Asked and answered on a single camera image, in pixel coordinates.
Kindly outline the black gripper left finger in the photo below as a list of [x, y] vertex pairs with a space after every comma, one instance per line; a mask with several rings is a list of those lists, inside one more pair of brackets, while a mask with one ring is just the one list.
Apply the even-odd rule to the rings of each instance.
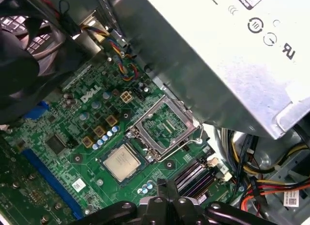
[[157, 195], [144, 197], [136, 205], [119, 201], [100, 209], [72, 225], [171, 225], [172, 180], [157, 180]]

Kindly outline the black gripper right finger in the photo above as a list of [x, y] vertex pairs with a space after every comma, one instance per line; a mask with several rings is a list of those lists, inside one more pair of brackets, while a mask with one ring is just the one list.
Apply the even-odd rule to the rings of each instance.
[[249, 212], [214, 201], [202, 208], [193, 198], [180, 196], [175, 181], [167, 181], [169, 225], [272, 225]]

